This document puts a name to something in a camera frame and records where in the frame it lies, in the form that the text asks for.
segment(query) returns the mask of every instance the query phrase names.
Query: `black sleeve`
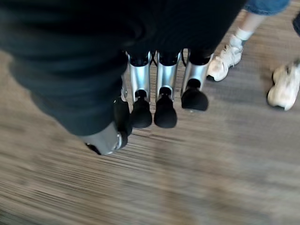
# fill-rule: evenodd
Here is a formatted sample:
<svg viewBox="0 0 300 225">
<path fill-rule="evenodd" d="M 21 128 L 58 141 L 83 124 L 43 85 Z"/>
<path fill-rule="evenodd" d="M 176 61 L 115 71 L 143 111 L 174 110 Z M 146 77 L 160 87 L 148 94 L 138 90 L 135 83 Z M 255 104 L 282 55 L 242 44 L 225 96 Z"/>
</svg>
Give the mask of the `black sleeve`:
<svg viewBox="0 0 300 225">
<path fill-rule="evenodd" d="M 97 133 L 112 122 L 127 67 L 120 49 L 134 38 L 94 2 L 0 1 L 0 48 L 14 57 L 12 75 L 74 135 Z"/>
</svg>

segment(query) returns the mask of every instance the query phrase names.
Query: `black joint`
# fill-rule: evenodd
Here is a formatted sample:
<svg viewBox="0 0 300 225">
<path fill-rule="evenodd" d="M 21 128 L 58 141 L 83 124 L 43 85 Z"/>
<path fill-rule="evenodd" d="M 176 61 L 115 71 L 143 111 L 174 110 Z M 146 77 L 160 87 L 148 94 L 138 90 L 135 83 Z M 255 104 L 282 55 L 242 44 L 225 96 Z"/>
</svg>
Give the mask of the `black joint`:
<svg viewBox="0 0 300 225">
<path fill-rule="evenodd" d="M 206 111 L 208 104 L 206 95 L 197 88 L 187 89 L 181 97 L 181 107 L 183 109 Z"/>
<path fill-rule="evenodd" d="M 173 66 L 177 64 L 179 52 L 160 52 L 159 62 L 164 66 Z"/>
<path fill-rule="evenodd" d="M 133 110 L 130 117 L 131 124 L 134 128 L 146 128 L 151 125 L 152 115 L 150 106 L 143 97 L 139 97 L 133 104 Z"/>
<path fill-rule="evenodd" d="M 168 92 L 165 92 L 164 94 L 164 89 L 162 88 L 160 90 L 161 98 L 156 102 L 154 123 L 161 128 L 173 128 L 177 124 L 177 114 L 173 108 L 173 101 L 167 93 Z"/>
<path fill-rule="evenodd" d="M 149 63 L 148 53 L 144 55 L 130 55 L 130 62 L 131 65 L 134 67 L 143 67 L 146 66 Z"/>
<path fill-rule="evenodd" d="M 121 137 L 122 137 L 122 144 L 121 144 L 121 147 L 120 147 L 120 149 L 121 149 L 121 148 L 125 147 L 125 145 L 127 145 L 127 143 L 128 143 L 128 134 L 126 132 L 123 132 L 123 131 L 121 131 L 120 134 L 121 134 Z"/>
<path fill-rule="evenodd" d="M 114 119 L 118 131 L 124 131 L 128 136 L 131 135 L 129 105 L 128 102 L 122 101 L 121 97 L 117 97 L 114 102 Z"/>
</svg>

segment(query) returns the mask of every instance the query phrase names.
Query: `shoe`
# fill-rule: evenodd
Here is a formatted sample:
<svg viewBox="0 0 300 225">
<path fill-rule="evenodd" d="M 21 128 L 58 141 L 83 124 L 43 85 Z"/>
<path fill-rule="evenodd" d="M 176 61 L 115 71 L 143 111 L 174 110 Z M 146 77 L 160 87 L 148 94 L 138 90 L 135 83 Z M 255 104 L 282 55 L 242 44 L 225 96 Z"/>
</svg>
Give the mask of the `shoe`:
<svg viewBox="0 0 300 225">
<path fill-rule="evenodd" d="M 210 63 L 207 76 L 214 81 L 223 80 L 227 76 L 228 68 L 239 63 L 242 52 L 242 40 L 233 35 L 229 45 Z"/>
<path fill-rule="evenodd" d="M 300 85 L 300 59 L 277 68 L 273 74 L 274 86 L 268 93 L 268 103 L 288 111 L 294 105 Z"/>
</svg>

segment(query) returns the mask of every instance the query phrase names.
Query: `wooden floor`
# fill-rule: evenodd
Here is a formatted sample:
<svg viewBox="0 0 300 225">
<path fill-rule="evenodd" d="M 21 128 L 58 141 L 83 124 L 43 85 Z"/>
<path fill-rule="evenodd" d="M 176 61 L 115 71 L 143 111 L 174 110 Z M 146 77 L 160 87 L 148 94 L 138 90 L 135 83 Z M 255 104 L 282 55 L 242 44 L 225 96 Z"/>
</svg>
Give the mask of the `wooden floor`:
<svg viewBox="0 0 300 225">
<path fill-rule="evenodd" d="M 110 157 L 37 110 L 1 53 L 0 225 L 299 225 L 300 99 L 289 112 L 265 99 L 272 70 L 300 55 L 299 9 L 269 18 L 228 77 L 206 83 L 207 112 L 180 108 L 180 64 L 177 127 L 134 130 Z"/>
</svg>

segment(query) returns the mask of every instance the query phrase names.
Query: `white sock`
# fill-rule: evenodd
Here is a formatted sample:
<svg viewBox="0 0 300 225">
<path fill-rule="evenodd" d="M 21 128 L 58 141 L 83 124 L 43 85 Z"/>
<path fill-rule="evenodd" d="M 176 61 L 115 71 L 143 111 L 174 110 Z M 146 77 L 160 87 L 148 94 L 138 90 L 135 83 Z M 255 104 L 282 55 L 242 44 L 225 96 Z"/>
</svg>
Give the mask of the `white sock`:
<svg viewBox="0 0 300 225">
<path fill-rule="evenodd" d="M 247 41 L 253 34 L 253 31 L 245 31 L 238 27 L 235 36 L 242 41 Z"/>
</svg>

